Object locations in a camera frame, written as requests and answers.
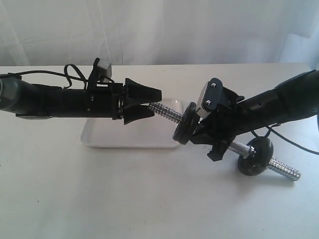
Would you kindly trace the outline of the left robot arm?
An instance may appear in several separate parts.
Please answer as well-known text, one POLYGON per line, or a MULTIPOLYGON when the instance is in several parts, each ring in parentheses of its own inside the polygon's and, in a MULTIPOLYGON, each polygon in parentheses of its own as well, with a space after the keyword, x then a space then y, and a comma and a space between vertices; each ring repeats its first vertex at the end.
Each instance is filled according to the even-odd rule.
POLYGON ((141 85, 129 78, 125 83, 86 89, 31 84, 13 75, 0 78, 0 109, 29 120, 50 118, 111 118, 125 124, 153 117, 149 103, 162 100, 159 89, 141 85))

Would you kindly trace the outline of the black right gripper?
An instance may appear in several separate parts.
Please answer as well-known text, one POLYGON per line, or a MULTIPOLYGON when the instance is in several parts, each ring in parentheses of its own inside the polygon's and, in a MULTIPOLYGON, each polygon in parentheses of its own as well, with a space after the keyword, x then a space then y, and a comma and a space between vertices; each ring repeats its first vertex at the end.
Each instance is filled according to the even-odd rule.
POLYGON ((238 102, 244 100, 243 96, 221 96, 217 108, 206 118, 196 113, 196 104, 191 103, 194 119, 192 120, 194 132, 190 137, 193 144, 211 145, 212 149, 207 156, 214 162, 223 159, 234 137, 228 130, 234 123, 231 122, 233 111, 238 102))

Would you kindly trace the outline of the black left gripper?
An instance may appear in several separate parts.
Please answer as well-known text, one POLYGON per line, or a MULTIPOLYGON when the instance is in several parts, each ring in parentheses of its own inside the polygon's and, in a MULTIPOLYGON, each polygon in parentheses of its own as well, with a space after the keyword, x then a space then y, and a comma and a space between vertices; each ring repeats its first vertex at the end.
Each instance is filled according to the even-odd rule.
POLYGON ((120 120, 123 116, 124 124, 153 117, 155 113, 148 103, 162 100, 161 90, 141 85, 129 78, 125 79, 125 87, 122 83, 89 83, 86 93, 87 117, 120 120))

